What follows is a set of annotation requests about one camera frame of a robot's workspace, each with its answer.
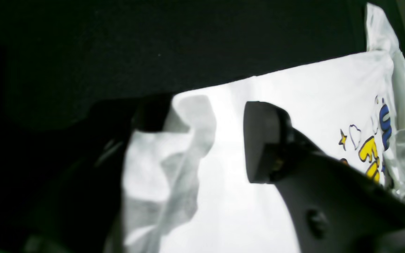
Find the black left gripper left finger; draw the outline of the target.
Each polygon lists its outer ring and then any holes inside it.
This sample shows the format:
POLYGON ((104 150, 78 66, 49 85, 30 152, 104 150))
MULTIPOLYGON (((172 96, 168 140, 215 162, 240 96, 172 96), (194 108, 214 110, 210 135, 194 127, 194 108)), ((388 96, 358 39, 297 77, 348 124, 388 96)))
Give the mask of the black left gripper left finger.
POLYGON ((52 173, 36 204, 25 253, 102 253, 120 248, 122 165, 134 130, 163 129, 173 94, 96 103, 81 122, 48 134, 41 164, 52 173))

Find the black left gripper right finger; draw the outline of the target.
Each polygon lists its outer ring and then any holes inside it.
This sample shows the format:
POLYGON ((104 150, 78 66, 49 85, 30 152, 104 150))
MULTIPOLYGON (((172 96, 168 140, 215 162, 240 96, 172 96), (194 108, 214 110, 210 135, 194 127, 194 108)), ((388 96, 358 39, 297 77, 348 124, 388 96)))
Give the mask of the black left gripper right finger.
POLYGON ((303 253, 405 253, 405 204, 324 154, 267 102, 246 102, 246 172, 285 201, 303 253))

